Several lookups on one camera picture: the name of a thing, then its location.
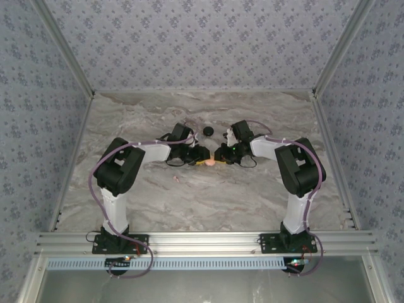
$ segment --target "white ceiling-like back wall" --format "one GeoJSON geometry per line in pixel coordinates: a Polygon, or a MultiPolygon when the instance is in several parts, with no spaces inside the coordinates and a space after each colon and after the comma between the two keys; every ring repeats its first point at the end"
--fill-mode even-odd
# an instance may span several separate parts
{"type": "Polygon", "coordinates": [[[94,90],[311,88],[357,0],[46,0],[94,90]]]}

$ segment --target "small round object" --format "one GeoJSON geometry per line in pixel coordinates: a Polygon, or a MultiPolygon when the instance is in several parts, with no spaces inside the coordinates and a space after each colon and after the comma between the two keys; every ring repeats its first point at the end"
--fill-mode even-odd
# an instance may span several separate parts
{"type": "Polygon", "coordinates": [[[203,134],[204,134],[206,137],[210,137],[211,135],[213,135],[214,132],[215,132],[215,131],[214,131],[213,128],[211,128],[210,126],[207,126],[207,127],[205,127],[205,128],[203,129],[203,134]]]}

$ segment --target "gray marble tabletop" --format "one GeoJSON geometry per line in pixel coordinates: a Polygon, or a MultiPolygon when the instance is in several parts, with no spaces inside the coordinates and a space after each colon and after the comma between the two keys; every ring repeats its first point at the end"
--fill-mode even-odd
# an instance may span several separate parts
{"type": "MultiPolygon", "coordinates": [[[[212,137],[200,135],[198,139],[213,153],[224,142],[226,129],[243,119],[265,123],[273,130],[274,138],[310,139],[328,173],[314,199],[310,226],[342,229],[343,205],[308,94],[155,92],[95,96],[57,231],[99,230],[103,216],[90,196],[87,178],[115,137],[128,141],[155,139],[170,132],[177,122],[187,122],[200,130],[212,126],[212,137]]],[[[251,125],[251,129],[263,132],[257,125],[251,125]]],[[[245,166],[252,164],[249,159],[243,161],[245,166]]],[[[157,162],[143,165],[128,192],[130,229],[278,230],[288,193],[277,163],[265,158],[256,161],[258,165],[253,169],[222,163],[178,168],[157,162]]],[[[96,193],[101,197],[98,188],[96,193]]]]}

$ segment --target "patterned wall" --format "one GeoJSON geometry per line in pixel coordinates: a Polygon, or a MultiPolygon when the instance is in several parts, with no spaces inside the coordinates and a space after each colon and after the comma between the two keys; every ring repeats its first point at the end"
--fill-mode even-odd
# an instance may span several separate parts
{"type": "Polygon", "coordinates": [[[0,1],[0,302],[47,230],[86,107],[28,0],[0,1]]]}
{"type": "Polygon", "coordinates": [[[364,229],[404,302],[404,2],[377,0],[321,97],[364,229]]]}
{"type": "Polygon", "coordinates": [[[46,0],[92,87],[311,88],[357,0],[46,0]]]}

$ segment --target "blue patterned wall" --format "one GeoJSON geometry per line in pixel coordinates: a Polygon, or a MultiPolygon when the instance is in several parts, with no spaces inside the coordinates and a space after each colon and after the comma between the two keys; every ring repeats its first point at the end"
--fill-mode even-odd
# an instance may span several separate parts
{"type": "Polygon", "coordinates": [[[311,88],[358,0],[46,0],[95,90],[311,88]]]}
{"type": "Polygon", "coordinates": [[[28,0],[0,1],[0,302],[47,230],[87,98],[28,0]]]}
{"type": "Polygon", "coordinates": [[[377,0],[321,101],[362,228],[404,302],[404,2],[377,0]]]}

